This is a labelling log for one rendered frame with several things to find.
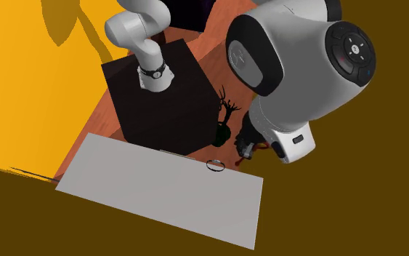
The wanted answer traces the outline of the red thin curved object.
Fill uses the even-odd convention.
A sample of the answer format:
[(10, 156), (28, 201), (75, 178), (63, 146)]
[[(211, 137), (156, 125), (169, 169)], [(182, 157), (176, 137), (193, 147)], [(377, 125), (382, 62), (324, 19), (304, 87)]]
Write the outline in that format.
[[(268, 149), (268, 148), (270, 148), (270, 144), (269, 144), (269, 143), (258, 143), (258, 144), (256, 144), (256, 145), (253, 147), (252, 152), (254, 153), (254, 152), (257, 151), (257, 150), (264, 150), (264, 149)], [(243, 160), (244, 160), (244, 158), (241, 157), (239, 160), (237, 160), (237, 161), (235, 162), (235, 166), (238, 167)]]

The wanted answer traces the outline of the bare black tree in pot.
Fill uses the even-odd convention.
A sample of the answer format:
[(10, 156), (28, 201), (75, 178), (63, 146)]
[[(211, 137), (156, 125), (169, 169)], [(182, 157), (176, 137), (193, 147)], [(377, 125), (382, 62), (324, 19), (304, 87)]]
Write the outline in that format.
[(231, 131), (227, 125), (227, 122), (229, 121), (231, 114), (234, 111), (240, 110), (240, 108), (237, 107), (234, 103), (231, 103), (231, 100), (226, 99), (224, 86), (222, 86), (222, 89), (219, 90), (219, 100), (219, 111), (224, 108), (225, 115), (222, 121), (217, 122), (216, 137), (214, 142), (212, 143), (214, 147), (221, 147), (230, 139)]

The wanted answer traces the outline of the dark robot stand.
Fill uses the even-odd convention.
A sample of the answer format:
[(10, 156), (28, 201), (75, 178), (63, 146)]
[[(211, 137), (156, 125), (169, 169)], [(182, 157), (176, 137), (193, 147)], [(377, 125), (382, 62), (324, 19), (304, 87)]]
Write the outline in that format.
[(220, 99), (183, 39), (161, 50), (174, 74), (162, 92), (141, 88), (133, 55), (103, 64), (102, 71), (127, 142), (188, 155), (214, 142)]

